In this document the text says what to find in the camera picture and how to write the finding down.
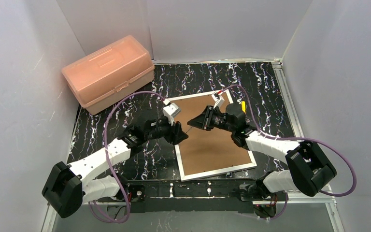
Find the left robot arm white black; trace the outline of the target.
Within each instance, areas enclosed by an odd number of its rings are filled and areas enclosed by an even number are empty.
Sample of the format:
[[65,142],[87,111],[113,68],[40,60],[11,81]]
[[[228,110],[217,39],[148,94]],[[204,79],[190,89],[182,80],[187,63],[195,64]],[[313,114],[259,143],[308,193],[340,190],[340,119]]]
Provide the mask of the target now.
[[91,155],[69,164],[62,161],[55,164],[42,189],[42,196],[61,218],[71,216],[82,204],[101,198],[122,196],[127,200],[128,192],[121,175],[112,174],[102,179],[98,176],[141,152],[149,140],[159,138],[177,145],[188,135],[179,121],[170,123],[166,116],[146,121],[143,128],[127,127],[106,147]]

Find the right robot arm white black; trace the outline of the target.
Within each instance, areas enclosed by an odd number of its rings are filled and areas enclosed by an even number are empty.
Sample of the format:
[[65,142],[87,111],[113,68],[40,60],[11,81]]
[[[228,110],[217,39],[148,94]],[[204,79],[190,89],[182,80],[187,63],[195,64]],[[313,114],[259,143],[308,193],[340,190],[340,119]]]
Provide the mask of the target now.
[[219,107],[207,105],[187,124],[205,131],[214,128],[228,131],[238,147],[263,153],[288,165],[288,170],[267,173],[243,187],[245,196],[266,198],[273,193],[293,190],[313,197],[337,175],[317,143],[265,138],[252,122],[246,120],[246,114],[236,103],[228,104],[223,113]]

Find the white picture frame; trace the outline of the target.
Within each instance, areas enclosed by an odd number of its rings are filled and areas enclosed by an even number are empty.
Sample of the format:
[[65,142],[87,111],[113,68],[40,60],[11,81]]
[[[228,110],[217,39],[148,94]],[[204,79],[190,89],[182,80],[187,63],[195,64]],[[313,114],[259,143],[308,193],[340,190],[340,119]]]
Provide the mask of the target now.
[[[190,126],[187,122],[199,115],[207,105],[214,105],[212,92],[173,97],[181,112],[174,118],[180,121],[186,132]],[[204,131],[193,128],[186,140],[175,146],[175,153],[182,181],[195,180],[257,166],[251,151],[237,147],[231,133],[225,130],[212,129]]]

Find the yellow handled screwdriver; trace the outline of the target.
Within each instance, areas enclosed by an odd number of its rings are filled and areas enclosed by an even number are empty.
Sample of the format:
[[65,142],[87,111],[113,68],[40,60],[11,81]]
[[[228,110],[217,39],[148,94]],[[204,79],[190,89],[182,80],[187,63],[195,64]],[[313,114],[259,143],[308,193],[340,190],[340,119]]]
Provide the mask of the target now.
[[242,108],[242,111],[246,114],[246,103],[245,103],[245,101],[241,101],[241,108]]

